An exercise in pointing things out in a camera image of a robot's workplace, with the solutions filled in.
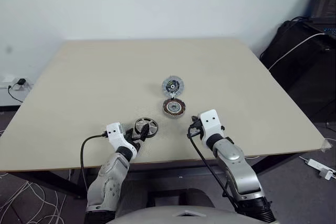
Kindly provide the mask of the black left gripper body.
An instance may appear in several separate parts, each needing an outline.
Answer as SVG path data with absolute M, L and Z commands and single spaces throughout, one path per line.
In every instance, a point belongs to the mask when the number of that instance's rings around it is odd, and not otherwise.
M 137 134 L 135 132 L 134 128 L 130 128 L 130 129 L 126 130 L 126 132 L 123 136 L 128 143 L 134 144 L 136 141 L 139 141 L 139 140 L 136 140 L 136 137 L 138 135 L 139 134 Z

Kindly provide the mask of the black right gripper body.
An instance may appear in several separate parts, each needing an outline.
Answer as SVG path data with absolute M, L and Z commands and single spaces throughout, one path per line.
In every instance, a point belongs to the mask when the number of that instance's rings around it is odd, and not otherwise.
M 199 135 L 200 138 L 203 138 L 204 136 L 204 130 L 203 130 L 203 124 L 200 118 L 197 116 L 192 116 L 192 124 L 189 126 L 187 130 L 187 137 L 193 138 L 197 135 Z

